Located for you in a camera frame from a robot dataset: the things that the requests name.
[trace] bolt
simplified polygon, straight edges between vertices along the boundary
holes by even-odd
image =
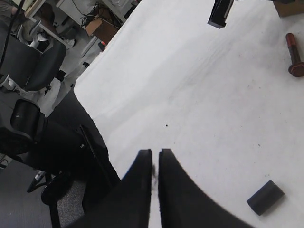
[[[292,33],[286,35],[286,41],[289,48],[289,53],[292,61],[292,65],[288,71],[295,77],[304,76],[304,62],[301,61],[298,48],[296,46],[295,36]]]

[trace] chair seat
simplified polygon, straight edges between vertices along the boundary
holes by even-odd
[[[0,21],[0,54],[4,48],[4,43],[7,35],[7,26]],[[9,75],[14,82],[21,88],[25,86],[28,79],[34,72],[39,61],[40,53],[22,44],[14,37],[9,38],[9,44],[6,51],[5,59],[0,70],[3,75]]]
[[[4,48],[7,31],[6,24],[0,21],[0,50]],[[48,86],[55,78],[66,53],[66,47],[56,40],[53,47],[41,54],[16,38],[10,37],[0,73],[9,75],[25,91],[38,91]]]
[[[24,90],[38,91],[48,86],[57,75],[66,53],[66,46],[58,41],[54,41],[53,47],[41,55]]]

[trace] bolt head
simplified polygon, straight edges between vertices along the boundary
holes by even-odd
[[[304,76],[304,63],[296,63],[292,64],[289,69],[289,73],[295,77],[303,77]]]

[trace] black cable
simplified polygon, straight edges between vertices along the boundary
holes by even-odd
[[[11,30],[13,28],[13,25],[14,25],[14,22],[15,22],[17,16],[19,15],[19,13],[20,13],[20,11],[22,9],[22,6],[23,6],[24,2],[25,2],[25,0],[21,0],[19,6],[17,8],[16,13],[13,16],[13,18],[12,18],[10,24],[9,24],[9,30],[8,30],[8,33],[6,35],[5,44],[4,44],[4,48],[3,48],[3,52],[2,52],[2,57],[1,57],[1,61],[0,61],[0,70],[2,68],[2,65],[3,65],[3,62],[4,62],[4,58],[5,58],[5,55],[6,55],[6,49],[8,48]]]
[[[46,184],[47,184],[46,182],[41,183],[41,184],[37,184],[37,185],[35,185],[33,188],[28,189],[27,192],[28,192],[28,193],[31,193],[31,192],[35,191],[36,189],[38,189],[38,188],[40,188],[40,187],[42,187],[42,186],[45,186]]]
[[[78,6],[75,4],[74,0],[71,0],[71,1],[72,1],[73,5],[76,7],[76,9],[78,10],[78,12],[79,12],[81,15],[85,16],[85,14],[82,13],[82,12],[80,11],[80,9],[78,8]]]

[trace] white table surface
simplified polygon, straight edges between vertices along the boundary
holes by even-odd
[[[120,177],[140,149],[173,149],[219,205],[257,228],[304,222],[304,79],[288,73],[285,35],[304,50],[304,15],[235,2],[224,29],[214,0],[144,0],[76,84]],[[286,194],[258,217],[247,205],[268,180]],[[160,228],[153,188],[150,227]]]

